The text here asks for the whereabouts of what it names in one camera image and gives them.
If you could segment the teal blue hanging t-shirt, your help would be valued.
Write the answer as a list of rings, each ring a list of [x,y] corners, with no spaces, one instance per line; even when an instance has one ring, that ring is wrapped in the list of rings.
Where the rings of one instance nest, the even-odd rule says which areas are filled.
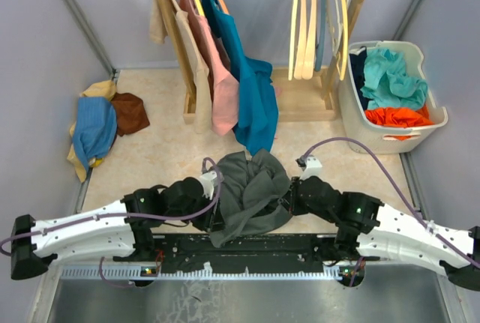
[[[278,124],[273,67],[245,55],[235,20],[222,10],[218,0],[201,1],[213,34],[221,39],[230,59],[230,72],[239,83],[235,137],[252,155],[262,149],[270,151]]]

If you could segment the cream wooden hanger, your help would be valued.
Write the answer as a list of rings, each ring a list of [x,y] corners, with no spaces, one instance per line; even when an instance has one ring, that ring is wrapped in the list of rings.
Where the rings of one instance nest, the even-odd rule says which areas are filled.
[[[310,0],[310,15],[307,31],[307,41],[304,52],[304,64],[301,72],[302,79],[312,79],[314,74],[314,59],[316,52],[317,35],[317,0]]]
[[[294,78],[301,79],[304,67],[307,43],[307,0],[300,0],[300,16],[298,24],[298,45],[295,60]]]
[[[290,19],[290,36],[289,36],[289,62],[288,62],[288,80],[293,79],[295,47],[296,47],[296,20],[299,0],[292,0],[292,10]]]

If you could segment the orange garment in basket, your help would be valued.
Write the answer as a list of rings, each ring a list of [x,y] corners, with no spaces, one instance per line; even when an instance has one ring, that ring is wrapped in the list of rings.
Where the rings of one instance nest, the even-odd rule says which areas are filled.
[[[364,111],[366,118],[375,125],[393,128],[424,127],[434,125],[430,120],[428,108],[423,106],[414,111],[406,107],[386,107]]]

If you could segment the pink hanging t-shirt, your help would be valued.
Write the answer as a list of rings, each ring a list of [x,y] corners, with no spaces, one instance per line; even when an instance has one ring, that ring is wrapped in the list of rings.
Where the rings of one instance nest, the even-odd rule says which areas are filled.
[[[194,39],[208,68],[212,107],[210,130],[223,136],[238,121],[238,81],[227,69],[228,57],[221,41],[212,36],[207,19],[195,11],[195,1],[179,0],[178,3],[188,14]]]

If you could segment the dark grey t-shirt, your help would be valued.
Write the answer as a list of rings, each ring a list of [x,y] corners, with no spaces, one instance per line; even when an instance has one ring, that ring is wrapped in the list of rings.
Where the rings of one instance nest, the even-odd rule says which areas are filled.
[[[224,228],[210,234],[214,247],[238,236],[268,233],[289,222],[284,197],[290,178],[271,153],[261,149],[250,158],[243,151],[231,153],[217,167],[223,176],[218,207]]]

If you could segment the white laundry basket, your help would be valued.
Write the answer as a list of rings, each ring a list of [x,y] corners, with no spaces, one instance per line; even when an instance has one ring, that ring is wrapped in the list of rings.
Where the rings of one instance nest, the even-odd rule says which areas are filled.
[[[343,125],[347,137],[358,140],[368,146],[376,154],[399,154],[413,150],[435,130],[448,122],[447,109],[438,106],[428,87],[427,107],[430,120],[434,125],[424,127],[393,128],[372,124],[365,116],[359,101],[350,66],[350,53],[358,53],[360,48],[388,48],[402,52],[406,61],[406,71],[411,76],[420,76],[427,82],[423,71],[424,54],[414,43],[392,40],[375,40],[352,43],[349,45],[348,63],[343,82],[338,86],[338,99]]]

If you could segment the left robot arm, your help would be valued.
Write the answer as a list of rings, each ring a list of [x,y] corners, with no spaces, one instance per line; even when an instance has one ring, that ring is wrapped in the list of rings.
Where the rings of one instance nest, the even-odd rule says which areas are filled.
[[[68,217],[15,219],[10,249],[12,280],[27,280],[71,262],[112,258],[145,261],[156,251],[152,229],[173,221],[203,223],[220,199],[221,179],[211,172],[187,177],[166,187],[143,188],[101,208]]]

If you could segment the wooden clothes rack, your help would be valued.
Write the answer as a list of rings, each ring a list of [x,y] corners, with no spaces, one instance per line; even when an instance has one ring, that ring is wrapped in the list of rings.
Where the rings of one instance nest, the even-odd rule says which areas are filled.
[[[186,86],[183,119],[186,124],[195,121],[197,107],[197,88],[194,84],[194,72],[185,40],[176,22],[174,0],[155,0],[161,14],[162,25],[170,37],[175,50],[179,68]],[[347,71],[348,43],[353,32],[364,0],[340,0],[341,18],[337,20],[338,36],[333,36],[332,60],[328,67],[312,73],[310,79],[288,79],[286,67],[276,67],[272,71],[274,86],[280,89],[277,99],[279,121],[333,121],[339,116],[337,95],[332,92],[334,83],[344,80]]]

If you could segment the yellow cream hanger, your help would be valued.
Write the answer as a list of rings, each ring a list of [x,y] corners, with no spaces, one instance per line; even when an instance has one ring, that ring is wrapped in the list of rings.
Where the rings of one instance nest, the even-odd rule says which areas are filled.
[[[335,41],[335,64],[339,80],[344,80],[348,62],[348,15],[347,0],[334,0],[337,15],[337,40]]]

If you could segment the beige hanging t-shirt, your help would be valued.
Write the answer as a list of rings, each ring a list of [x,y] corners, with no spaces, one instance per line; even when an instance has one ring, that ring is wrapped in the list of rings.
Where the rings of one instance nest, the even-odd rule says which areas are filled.
[[[151,27],[158,35],[155,41],[163,43],[166,37],[172,41],[187,93],[194,104],[194,129],[197,133],[205,133],[212,127],[209,69],[194,39],[187,12],[177,0],[154,1],[157,20],[151,22]]]

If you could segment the turquoise garment in basket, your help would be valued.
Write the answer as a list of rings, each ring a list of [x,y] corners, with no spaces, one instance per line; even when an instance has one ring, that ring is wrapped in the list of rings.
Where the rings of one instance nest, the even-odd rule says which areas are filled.
[[[427,99],[428,84],[420,76],[407,73],[402,52],[388,48],[368,49],[364,61],[363,97],[368,110],[408,108],[420,110]]]

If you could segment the navy garment in basket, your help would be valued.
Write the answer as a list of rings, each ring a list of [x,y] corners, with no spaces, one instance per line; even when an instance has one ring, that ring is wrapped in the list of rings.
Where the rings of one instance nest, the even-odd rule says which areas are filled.
[[[362,93],[362,88],[365,86],[365,60],[367,58],[367,48],[362,46],[358,53],[350,53],[350,66],[352,69],[353,79],[355,83],[355,89],[362,107],[362,110],[365,111],[368,109],[368,104],[370,100],[366,98]]]

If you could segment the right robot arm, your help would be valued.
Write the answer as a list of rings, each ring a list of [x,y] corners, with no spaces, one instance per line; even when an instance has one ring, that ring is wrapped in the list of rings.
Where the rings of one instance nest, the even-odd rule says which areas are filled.
[[[337,227],[326,260],[389,259],[426,268],[479,290],[479,228],[450,229],[417,219],[364,193],[340,192],[318,177],[294,178],[282,205]]]

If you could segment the brown folded cloth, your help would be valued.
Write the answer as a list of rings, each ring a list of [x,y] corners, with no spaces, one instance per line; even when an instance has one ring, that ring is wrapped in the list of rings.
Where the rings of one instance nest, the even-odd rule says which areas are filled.
[[[131,93],[116,93],[111,104],[116,113],[117,134],[130,135],[150,125],[143,100]]]

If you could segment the blue folded cloth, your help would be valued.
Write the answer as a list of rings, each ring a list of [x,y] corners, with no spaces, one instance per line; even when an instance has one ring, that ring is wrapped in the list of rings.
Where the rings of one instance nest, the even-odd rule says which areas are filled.
[[[85,169],[93,158],[104,158],[116,138],[113,105],[105,97],[81,97],[78,101],[73,148]]]

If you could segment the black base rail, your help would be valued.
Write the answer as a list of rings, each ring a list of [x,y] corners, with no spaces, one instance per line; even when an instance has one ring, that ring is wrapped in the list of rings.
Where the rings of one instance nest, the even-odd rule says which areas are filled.
[[[323,271],[323,264],[356,262],[355,250],[339,252],[334,235],[266,234],[245,235],[220,248],[206,234],[140,234],[140,242],[128,257],[115,262],[159,263],[166,274],[190,273],[208,262],[215,274],[286,274]]]

